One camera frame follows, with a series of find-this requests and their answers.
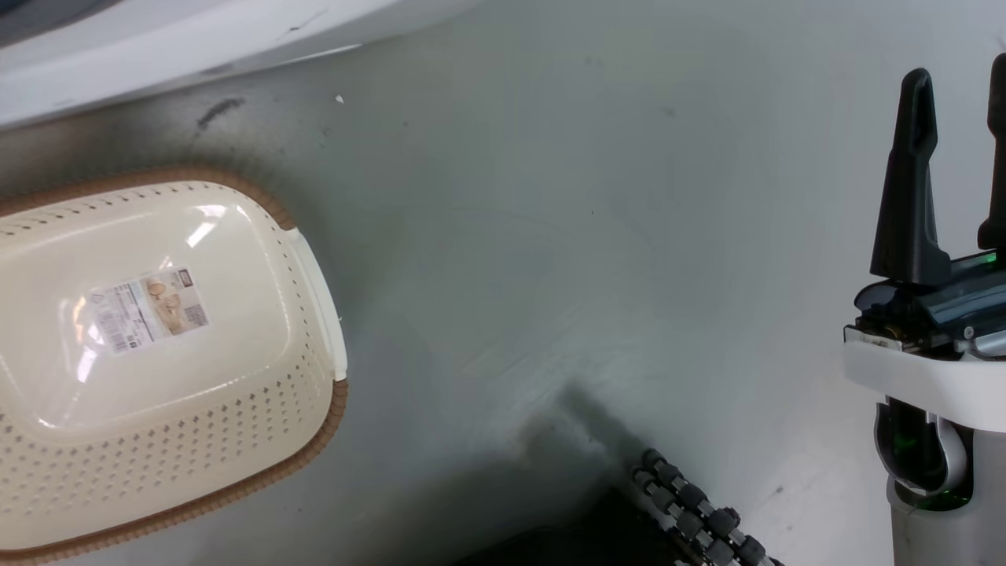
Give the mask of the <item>white washing machine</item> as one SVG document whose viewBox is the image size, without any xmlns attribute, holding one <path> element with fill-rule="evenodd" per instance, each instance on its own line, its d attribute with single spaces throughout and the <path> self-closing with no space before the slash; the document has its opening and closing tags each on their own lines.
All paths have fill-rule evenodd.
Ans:
<svg viewBox="0 0 1006 566">
<path fill-rule="evenodd" d="M 428 28 L 482 0 L 0 0 L 0 131 Z"/>
</svg>

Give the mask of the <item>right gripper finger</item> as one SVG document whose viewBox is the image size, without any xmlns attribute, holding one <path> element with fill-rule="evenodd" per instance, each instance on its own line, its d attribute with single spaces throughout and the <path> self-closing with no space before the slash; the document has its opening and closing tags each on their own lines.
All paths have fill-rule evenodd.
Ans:
<svg viewBox="0 0 1006 566">
<path fill-rule="evenodd" d="M 916 68 L 901 82 L 869 269 L 874 276 L 920 286 L 951 276 L 935 229 L 930 160 L 937 143 L 933 79 Z"/>
<path fill-rule="evenodd" d="M 995 142 L 988 218 L 978 227 L 982 250 L 1006 248 L 1006 53 L 995 58 L 990 74 L 987 126 Z"/>
</svg>

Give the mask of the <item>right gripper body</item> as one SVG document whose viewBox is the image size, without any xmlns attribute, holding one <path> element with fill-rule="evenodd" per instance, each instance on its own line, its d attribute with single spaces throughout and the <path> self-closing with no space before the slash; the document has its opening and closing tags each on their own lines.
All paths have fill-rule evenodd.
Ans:
<svg viewBox="0 0 1006 566">
<path fill-rule="evenodd" d="M 884 280 L 856 295 L 847 379 L 974 430 L 1006 434 L 1006 254 L 955 260 L 924 288 Z"/>
</svg>

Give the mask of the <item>cream perforated laundry basket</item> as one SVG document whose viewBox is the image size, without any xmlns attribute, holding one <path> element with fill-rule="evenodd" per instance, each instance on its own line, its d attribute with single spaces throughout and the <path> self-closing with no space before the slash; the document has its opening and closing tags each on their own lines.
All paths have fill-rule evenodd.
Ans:
<svg viewBox="0 0 1006 566">
<path fill-rule="evenodd" d="M 348 397 L 335 304 L 272 193 L 206 167 L 0 198 L 0 566 L 300 470 Z"/>
</svg>

